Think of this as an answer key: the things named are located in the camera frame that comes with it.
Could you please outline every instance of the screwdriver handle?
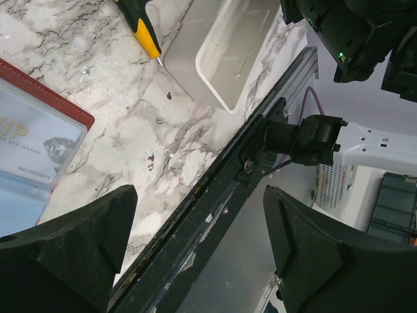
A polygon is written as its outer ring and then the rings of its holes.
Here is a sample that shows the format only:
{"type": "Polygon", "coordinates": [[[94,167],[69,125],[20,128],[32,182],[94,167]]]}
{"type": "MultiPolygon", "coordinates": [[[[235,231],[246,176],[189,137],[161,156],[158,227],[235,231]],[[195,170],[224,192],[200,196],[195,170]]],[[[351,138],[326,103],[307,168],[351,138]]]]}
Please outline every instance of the screwdriver handle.
{"type": "Polygon", "coordinates": [[[154,28],[146,14],[145,5],[150,0],[115,0],[130,28],[134,32],[137,41],[147,52],[151,59],[161,55],[161,48],[156,39],[154,28]]]}

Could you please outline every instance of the perforated panel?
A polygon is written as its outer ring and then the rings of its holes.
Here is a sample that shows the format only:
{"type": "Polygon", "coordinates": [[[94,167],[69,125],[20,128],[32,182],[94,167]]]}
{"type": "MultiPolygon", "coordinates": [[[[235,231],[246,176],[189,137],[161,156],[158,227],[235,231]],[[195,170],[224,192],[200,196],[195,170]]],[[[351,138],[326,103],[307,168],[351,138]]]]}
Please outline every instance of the perforated panel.
{"type": "Polygon", "coordinates": [[[355,175],[356,166],[321,165],[317,206],[336,218],[342,218],[355,175]]]}

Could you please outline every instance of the purple cable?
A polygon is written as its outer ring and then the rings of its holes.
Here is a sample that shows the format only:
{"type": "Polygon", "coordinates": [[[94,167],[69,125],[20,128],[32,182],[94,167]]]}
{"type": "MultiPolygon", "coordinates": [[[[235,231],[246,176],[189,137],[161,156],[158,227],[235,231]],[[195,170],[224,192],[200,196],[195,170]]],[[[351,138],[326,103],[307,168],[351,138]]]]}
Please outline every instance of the purple cable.
{"type": "Polygon", "coordinates": [[[315,90],[313,89],[313,87],[308,86],[307,89],[306,89],[306,92],[304,93],[304,99],[302,100],[300,118],[298,119],[298,125],[299,126],[301,125],[302,116],[304,114],[304,108],[306,106],[308,92],[311,92],[312,93],[312,95],[314,97],[314,100],[315,100],[315,103],[317,105],[317,108],[319,109],[320,114],[321,115],[326,115],[326,114],[324,114],[323,107],[321,106],[321,102],[320,102],[319,96],[317,95],[317,93],[315,92],[315,90]]]}

